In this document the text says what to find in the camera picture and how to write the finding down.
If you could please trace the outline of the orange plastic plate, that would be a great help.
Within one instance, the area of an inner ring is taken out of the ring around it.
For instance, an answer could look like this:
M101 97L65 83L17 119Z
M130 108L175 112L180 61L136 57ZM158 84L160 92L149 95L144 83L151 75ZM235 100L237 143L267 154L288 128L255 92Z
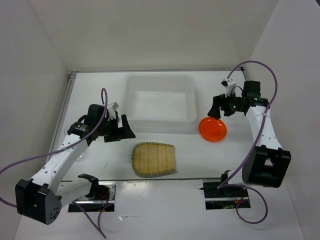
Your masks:
M227 135L227 127L220 119L205 117L198 124L199 134L208 142L220 142Z

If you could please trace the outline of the woven bamboo tray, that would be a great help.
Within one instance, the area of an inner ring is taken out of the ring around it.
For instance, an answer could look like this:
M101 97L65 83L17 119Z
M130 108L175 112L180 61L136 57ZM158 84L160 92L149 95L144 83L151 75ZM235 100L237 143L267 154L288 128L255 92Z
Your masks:
M140 142L131 153L131 167L139 177L155 178L176 172L175 146L159 142Z

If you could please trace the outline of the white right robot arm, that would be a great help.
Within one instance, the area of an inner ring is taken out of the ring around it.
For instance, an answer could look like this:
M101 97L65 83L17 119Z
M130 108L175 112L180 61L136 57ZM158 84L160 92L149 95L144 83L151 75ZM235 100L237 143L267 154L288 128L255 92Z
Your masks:
M222 174L220 193L229 197L237 190L237 185L280 187L291 162L291 153L283 149L276 137L269 101L261 97L260 82L245 81L241 96L236 95L236 81L226 78L221 84L225 93L213 97L208 116L218 120L221 115L243 113L249 122L254 145L236 170Z

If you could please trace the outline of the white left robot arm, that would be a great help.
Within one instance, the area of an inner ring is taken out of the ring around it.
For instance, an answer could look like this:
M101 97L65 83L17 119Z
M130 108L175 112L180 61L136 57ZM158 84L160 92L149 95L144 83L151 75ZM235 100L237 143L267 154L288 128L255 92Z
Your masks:
M88 200L109 197L110 189L87 173L68 183L61 181L97 138L103 137L106 143L135 138L126 115L118 115L118 107L116 102L107 107L91 104L87 114L71 125L58 153L29 180L21 179L16 184L16 208L20 215L50 225L64 206L80 197Z

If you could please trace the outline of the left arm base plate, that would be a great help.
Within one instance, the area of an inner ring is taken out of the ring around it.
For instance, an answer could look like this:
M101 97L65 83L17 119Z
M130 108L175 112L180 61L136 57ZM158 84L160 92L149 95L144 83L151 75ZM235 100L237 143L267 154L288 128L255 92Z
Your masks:
M87 213L98 213L101 210L104 212L114 212L117 183L115 181L100 181L99 185L104 186L107 192L99 193L93 199L81 196L74 202L79 204Z

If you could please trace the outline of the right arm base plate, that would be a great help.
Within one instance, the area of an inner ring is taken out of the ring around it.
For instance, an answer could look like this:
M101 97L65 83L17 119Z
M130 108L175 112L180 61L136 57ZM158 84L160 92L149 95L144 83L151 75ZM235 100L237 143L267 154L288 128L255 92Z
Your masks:
M206 210L235 209L240 203L239 209L251 208L249 194L246 189L239 187L217 188L220 182L217 179L205 179L202 187Z

